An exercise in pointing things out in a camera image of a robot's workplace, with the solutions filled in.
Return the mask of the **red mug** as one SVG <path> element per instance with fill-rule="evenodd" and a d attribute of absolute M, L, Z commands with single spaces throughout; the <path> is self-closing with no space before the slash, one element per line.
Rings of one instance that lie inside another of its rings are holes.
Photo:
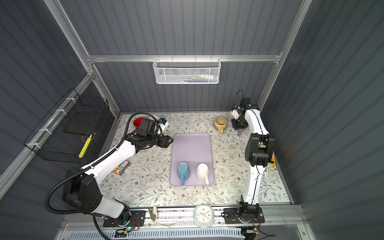
<path fill-rule="evenodd" d="M 136 118 L 134 121 L 133 121 L 133 125 L 135 128 L 139 128 L 141 126 L 141 123 L 142 123 L 142 120 L 144 118 Z"/>

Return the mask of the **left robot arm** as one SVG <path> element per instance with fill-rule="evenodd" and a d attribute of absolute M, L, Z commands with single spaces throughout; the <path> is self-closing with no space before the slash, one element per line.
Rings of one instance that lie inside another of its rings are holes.
<path fill-rule="evenodd" d="M 130 208 L 120 201 L 110 199 L 101 194 L 99 184 L 115 167 L 142 150 L 157 146 L 168 148 L 174 141 L 165 135 L 169 126 L 165 118 L 156 119 L 147 114 L 138 128 L 128 132 L 127 123 L 122 139 L 118 144 L 101 157 L 83 166 L 73 168 L 66 173 L 66 178 L 56 184 L 47 194 L 44 206 L 47 211 L 56 215 L 84 214 L 94 217 L 109 217 L 126 224 L 131 219 Z M 50 200 L 56 190 L 63 188 L 62 200 L 72 206 L 72 210 L 58 210 L 51 206 Z"/>

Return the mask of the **beige ceramic teapot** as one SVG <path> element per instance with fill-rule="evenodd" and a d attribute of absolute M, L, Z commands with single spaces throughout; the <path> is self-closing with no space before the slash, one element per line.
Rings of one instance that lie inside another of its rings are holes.
<path fill-rule="evenodd" d="M 214 120 L 214 128 L 222 135 L 228 126 L 228 121 L 224 117 L 217 117 Z"/>

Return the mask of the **blue mug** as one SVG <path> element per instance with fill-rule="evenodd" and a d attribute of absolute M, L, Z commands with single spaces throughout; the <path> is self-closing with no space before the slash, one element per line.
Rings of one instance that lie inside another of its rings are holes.
<path fill-rule="evenodd" d="M 181 181 L 181 186 L 184 186 L 186 181 L 190 178 L 191 172 L 187 163 L 180 163 L 177 169 L 177 176 Z"/>

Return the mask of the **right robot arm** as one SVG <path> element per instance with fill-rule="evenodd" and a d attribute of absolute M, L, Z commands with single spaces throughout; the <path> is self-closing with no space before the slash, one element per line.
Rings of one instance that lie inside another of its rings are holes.
<path fill-rule="evenodd" d="M 239 105 L 233 105 L 231 124 L 234 130 L 250 130 L 250 137 L 245 149 L 245 160 L 249 166 L 247 183 L 238 202 L 237 216 L 243 223 L 261 224 L 265 222 L 260 207 L 259 192 L 267 165 L 272 162 L 273 138 L 264 126 L 258 105 L 251 99 L 242 97 Z"/>

